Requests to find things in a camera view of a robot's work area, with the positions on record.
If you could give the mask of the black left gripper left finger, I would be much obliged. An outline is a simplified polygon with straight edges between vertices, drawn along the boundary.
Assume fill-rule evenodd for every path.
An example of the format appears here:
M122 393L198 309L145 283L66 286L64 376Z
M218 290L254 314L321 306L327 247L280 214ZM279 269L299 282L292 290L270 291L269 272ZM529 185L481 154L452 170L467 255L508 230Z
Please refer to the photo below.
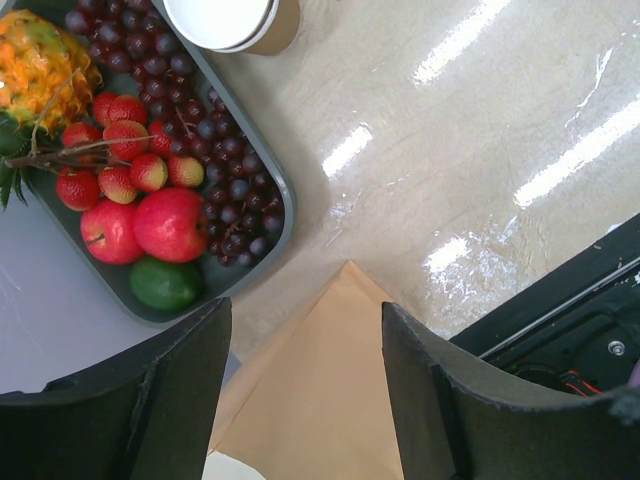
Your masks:
M4 479L199 479L222 388L231 302L39 393L1 397Z

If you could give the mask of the dark green fruit tray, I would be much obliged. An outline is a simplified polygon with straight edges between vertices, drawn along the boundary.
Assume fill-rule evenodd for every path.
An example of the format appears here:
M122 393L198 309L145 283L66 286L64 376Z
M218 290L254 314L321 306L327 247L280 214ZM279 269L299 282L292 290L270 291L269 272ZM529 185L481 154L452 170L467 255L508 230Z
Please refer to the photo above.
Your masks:
M203 293L192 305L175 313L163 313L144 305L134 297L129 288L129 267L102 264L89 254L83 245L79 231L80 215L66 209L56 199L54 179L51 175L42 172L32 175L34 195L43 210L51 217L61 235L66 238L76 254L83 259L94 276L100 280L105 291L111 294L115 303L132 318L147 323L180 321L202 306L219 298L236 295L251 285L284 252L292 235L296 210L290 179L281 168L263 136L247 116L241 103L218 75L211 62L205 58L204 52L182 35L178 35L177 38L195 62L194 85L198 97L204 99L208 88L213 88L221 95L221 101L230 108L229 116L236 121L241 132L246 135L249 145L254 148L258 157L263 161L267 173L271 175L274 182L276 192L283 201L283 227L279 231L267 235L271 250L267 252L263 260L258 261L254 266L223 267L213 256L209 254L202 256L196 261L196 266L204 277Z

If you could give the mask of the red lychee fruit cluster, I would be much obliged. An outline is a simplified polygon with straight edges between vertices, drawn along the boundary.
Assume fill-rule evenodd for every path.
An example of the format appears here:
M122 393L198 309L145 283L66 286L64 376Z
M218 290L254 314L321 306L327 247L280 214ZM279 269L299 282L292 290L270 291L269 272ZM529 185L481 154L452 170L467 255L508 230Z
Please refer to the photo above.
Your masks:
M61 135L66 148L99 145L97 153L80 156L58 174L56 194L67 208L87 211L102 198L127 205L141 193L167 186L196 189L204 182L200 161L171 152L172 139L161 121L149 120L142 100L103 92L92 114L92 124L73 123Z

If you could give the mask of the brown paper takeout bag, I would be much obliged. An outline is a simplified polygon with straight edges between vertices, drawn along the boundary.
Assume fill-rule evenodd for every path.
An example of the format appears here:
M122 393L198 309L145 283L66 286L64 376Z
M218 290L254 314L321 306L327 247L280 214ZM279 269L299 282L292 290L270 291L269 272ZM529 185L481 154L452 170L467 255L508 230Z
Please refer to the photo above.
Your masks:
M347 262L221 393L206 479L400 479L382 357L389 295Z

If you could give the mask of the stacked brown paper cups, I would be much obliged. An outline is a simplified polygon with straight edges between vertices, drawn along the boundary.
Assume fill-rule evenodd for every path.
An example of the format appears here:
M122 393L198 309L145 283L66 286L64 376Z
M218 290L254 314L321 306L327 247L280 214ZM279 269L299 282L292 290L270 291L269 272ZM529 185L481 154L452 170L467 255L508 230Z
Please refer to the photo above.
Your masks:
M165 0L163 6L182 36L221 54L277 55L301 22L298 0Z

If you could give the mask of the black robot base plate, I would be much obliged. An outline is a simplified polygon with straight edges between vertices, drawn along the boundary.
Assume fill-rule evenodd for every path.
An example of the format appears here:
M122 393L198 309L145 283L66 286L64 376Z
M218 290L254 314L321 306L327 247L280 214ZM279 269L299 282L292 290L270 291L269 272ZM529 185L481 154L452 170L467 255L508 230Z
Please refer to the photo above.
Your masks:
M521 379L579 396L639 367L639 219L604 237L453 336Z

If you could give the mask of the dark red grape bunch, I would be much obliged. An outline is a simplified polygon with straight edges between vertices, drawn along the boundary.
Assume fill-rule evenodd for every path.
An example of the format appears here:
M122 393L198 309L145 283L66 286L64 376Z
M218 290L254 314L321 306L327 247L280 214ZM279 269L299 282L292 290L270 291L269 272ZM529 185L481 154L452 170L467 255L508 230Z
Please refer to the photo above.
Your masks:
M204 200L202 255L225 267L262 260L271 250L267 235L283 227L283 201L217 91L198 97L195 63L153 4L78 1L65 24L85 38L93 61L131 77L131 96L147 106L150 121L162 122L171 152L203 165L204 182L191 189Z

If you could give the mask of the orange pineapple fruit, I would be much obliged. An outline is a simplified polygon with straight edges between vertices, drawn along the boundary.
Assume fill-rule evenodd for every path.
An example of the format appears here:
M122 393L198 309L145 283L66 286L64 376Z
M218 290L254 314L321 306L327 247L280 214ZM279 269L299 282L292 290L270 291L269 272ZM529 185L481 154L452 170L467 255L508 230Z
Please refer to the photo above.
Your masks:
M61 134L86 118L102 76L73 35L27 10L1 18L1 206L25 202L30 170L59 172L106 153L100 140L64 147Z

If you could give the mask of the red apple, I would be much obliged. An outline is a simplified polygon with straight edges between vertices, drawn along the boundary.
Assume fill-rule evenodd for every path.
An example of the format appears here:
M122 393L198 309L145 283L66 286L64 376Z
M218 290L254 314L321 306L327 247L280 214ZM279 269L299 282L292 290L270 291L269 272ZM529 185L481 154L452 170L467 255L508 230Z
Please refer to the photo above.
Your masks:
M203 198L194 190L169 187L144 197L134 215L134 235L149 255L187 263L206 250Z
M134 233L137 205L101 199L80 219L80 233L89 253L98 261L126 265L144 255Z

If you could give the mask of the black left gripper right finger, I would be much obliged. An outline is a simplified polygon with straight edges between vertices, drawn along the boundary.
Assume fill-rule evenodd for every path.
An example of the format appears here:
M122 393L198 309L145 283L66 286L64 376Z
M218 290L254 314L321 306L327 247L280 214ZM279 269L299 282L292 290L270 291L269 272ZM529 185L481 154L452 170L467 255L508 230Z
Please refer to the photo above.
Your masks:
M579 397L508 374L382 305L407 479L636 479L639 391Z

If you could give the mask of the green lime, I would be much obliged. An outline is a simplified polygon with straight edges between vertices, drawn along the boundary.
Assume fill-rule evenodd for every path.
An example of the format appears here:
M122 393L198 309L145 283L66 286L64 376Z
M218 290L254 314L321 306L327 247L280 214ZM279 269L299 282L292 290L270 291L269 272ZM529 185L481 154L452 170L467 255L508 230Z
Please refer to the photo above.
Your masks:
M129 275L133 295L156 310L175 312L192 305L204 291L204 280L193 263L169 263L145 256Z

